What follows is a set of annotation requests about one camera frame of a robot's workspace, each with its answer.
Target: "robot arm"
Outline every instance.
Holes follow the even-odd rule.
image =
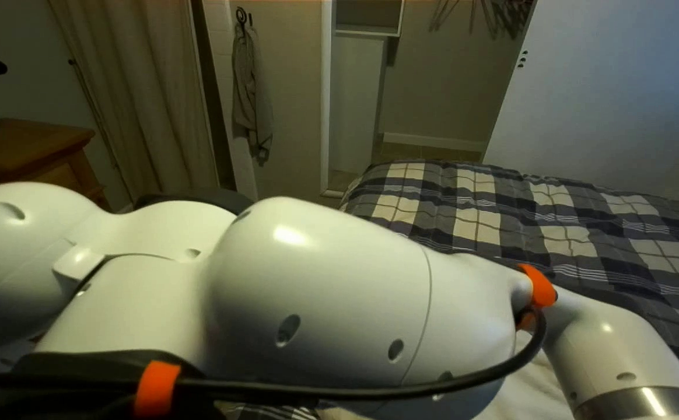
[[[54,223],[18,230],[39,218]],[[201,202],[104,215],[55,186],[6,183],[0,245],[4,237],[29,247],[8,252],[11,271],[0,264],[0,312],[44,320],[65,305],[37,355],[163,349],[208,377],[331,387],[448,379],[505,362],[512,316],[532,299],[520,271],[439,253],[288,198],[238,216]],[[41,265],[18,285],[4,280],[26,261]],[[35,299],[26,289],[51,292],[65,277],[75,289],[48,293],[54,305],[18,305]],[[545,355],[575,415],[679,415],[679,362],[643,320],[565,289],[558,295]],[[347,405],[376,417],[470,417],[498,384]]]

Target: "bed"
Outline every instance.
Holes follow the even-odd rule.
[[[679,356],[677,201],[494,165],[396,160],[370,165],[341,208],[439,252],[473,252],[505,265],[530,261],[560,286],[635,310]],[[565,415],[545,358],[511,382],[540,387],[545,404],[554,404],[530,408]]]

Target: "curtain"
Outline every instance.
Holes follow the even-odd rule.
[[[133,198],[218,186],[191,0],[48,0]]]

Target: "white robot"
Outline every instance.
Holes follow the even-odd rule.
[[[543,316],[526,312],[536,303],[548,322],[543,349],[575,417],[679,417],[679,358],[658,333],[627,310],[554,292],[545,308],[553,289],[530,268],[439,253],[294,198],[239,215],[189,201],[106,215],[60,186],[0,183],[0,345],[44,330],[26,356],[32,365],[0,375],[6,397],[99,387],[104,375],[88,368],[86,377],[96,363],[82,355],[125,363],[158,351],[197,375],[172,373],[174,399],[218,379],[209,397],[470,417],[536,349],[515,347],[523,310],[534,340],[543,338]],[[72,363],[84,365],[84,384],[60,368]]]

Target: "hanging clothes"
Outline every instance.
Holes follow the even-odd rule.
[[[233,132],[246,138],[249,153],[263,165],[272,144],[272,117],[267,89],[263,82],[256,32],[252,14],[242,7],[235,11],[235,42],[233,42]]]

